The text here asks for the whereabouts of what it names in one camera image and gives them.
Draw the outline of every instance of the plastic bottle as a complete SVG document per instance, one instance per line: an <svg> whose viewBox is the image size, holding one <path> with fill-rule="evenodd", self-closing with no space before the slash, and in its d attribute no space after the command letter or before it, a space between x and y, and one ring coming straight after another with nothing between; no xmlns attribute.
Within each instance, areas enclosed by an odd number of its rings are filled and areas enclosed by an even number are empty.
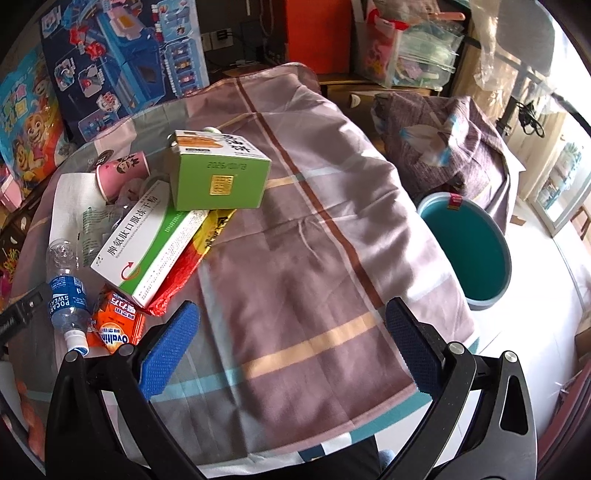
<svg viewBox="0 0 591 480"><path fill-rule="evenodd" d="M68 351L83 356L89 352L86 331L90 314L86 291L76 277L78 260L76 245L65 239L55 240L47 248L47 282L53 291L49 316L53 326L64 335Z"/></svg>

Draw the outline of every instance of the teal bucket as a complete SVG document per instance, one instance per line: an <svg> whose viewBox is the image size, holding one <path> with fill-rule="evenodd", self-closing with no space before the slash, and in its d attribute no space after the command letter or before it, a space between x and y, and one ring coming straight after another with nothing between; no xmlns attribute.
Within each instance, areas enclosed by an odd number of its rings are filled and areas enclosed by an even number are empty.
<svg viewBox="0 0 591 480"><path fill-rule="evenodd" d="M433 193L417 212L447 255L471 310L493 306L511 281L511 254L488 213L466 198L449 208L449 193Z"/></svg>

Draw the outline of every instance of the medicine box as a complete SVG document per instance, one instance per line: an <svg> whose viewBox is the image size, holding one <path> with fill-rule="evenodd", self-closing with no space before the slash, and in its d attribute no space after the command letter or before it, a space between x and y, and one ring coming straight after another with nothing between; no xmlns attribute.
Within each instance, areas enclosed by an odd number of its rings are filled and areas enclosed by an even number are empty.
<svg viewBox="0 0 591 480"><path fill-rule="evenodd" d="M237 135L177 130L167 170L177 210L258 208L271 160Z"/></svg>
<svg viewBox="0 0 591 480"><path fill-rule="evenodd" d="M90 266L140 307L147 307L206 210L175 210L170 185L158 180L126 215Z"/></svg>

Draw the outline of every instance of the pink paper cup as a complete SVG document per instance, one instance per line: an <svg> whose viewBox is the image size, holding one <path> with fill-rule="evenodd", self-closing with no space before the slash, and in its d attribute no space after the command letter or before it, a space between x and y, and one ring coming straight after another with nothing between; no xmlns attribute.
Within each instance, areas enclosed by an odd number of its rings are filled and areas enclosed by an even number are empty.
<svg viewBox="0 0 591 480"><path fill-rule="evenodd" d="M125 183L150 176L148 161L143 152L137 152L116 160L109 160L96 169L96 181L107 202L115 200Z"/></svg>

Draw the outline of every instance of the blue bottle label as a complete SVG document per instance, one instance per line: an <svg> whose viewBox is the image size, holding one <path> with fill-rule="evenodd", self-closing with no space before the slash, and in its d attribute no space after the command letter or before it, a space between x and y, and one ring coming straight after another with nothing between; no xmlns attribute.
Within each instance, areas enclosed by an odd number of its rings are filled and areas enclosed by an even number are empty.
<svg viewBox="0 0 591 480"><path fill-rule="evenodd" d="M76 277L56 277L49 283L49 286L53 292L53 298L49 302L50 318L55 312L71 307L88 311L86 293L82 287L82 282Z"/></svg>

